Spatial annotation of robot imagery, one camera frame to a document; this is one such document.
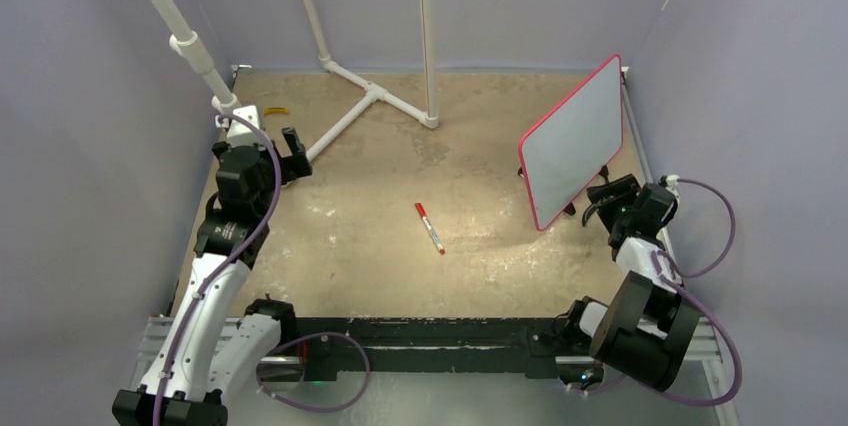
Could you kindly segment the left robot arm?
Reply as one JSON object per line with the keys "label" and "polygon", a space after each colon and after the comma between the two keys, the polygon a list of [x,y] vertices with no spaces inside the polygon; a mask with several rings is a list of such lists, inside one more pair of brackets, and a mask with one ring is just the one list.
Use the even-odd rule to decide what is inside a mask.
{"label": "left robot arm", "polygon": [[230,308],[258,258],[281,186],[309,176],[312,166],[293,128],[283,157],[260,143],[213,146],[217,190],[197,231],[186,292],[166,339],[140,384],[117,393],[112,414],[121,425],[224,425],[228,404],[256,376],[263,356],[297,345],[292,304],[257,299],[233,336],[220,340]]}

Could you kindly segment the red-framed whiteboard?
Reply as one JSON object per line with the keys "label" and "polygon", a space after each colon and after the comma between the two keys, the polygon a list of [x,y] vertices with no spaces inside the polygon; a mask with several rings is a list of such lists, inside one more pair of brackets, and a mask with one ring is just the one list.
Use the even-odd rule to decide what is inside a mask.
{"label": "red-framed whiteboard", "polygon": [[608,57],[520,138],[518,158],[535,228],[565,212],[623,143],[622,58]]}

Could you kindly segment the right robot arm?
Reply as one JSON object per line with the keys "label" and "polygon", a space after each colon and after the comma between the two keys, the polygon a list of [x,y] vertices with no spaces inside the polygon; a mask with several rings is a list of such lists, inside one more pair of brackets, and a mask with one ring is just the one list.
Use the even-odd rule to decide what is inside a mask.
{"label": "right robot arm", "polygon": [[673,384],[701,314],[681,293],[683,280],[664,259],[660,233],[676,214],[677,197],[628,174],[586,190],[586,225],[598,217],[613,262],[624,277],[610,304],[584,297],[555,319],[553,331],[576,353],[656,391]]}

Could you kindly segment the red whiteboard marker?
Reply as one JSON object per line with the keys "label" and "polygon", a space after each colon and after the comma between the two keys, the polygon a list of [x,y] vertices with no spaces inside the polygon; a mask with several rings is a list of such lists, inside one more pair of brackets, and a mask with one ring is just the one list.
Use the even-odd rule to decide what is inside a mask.
{"label": "red whiteboard marker", "polygon": [[421,203],[416,203],[415,209],[418,212],[419,217],[420,217],[422,223],[424,224],[424,226],[425,226],[432,242],[434,243],[434,246],[436,247],[437,251],[441,255],[444,255],[446,253],[446,250],[445,250],[440,238],[438,237],[431,221],[429,220],[429,217],[426,213],[425,208],[423,207],[423,205]]}

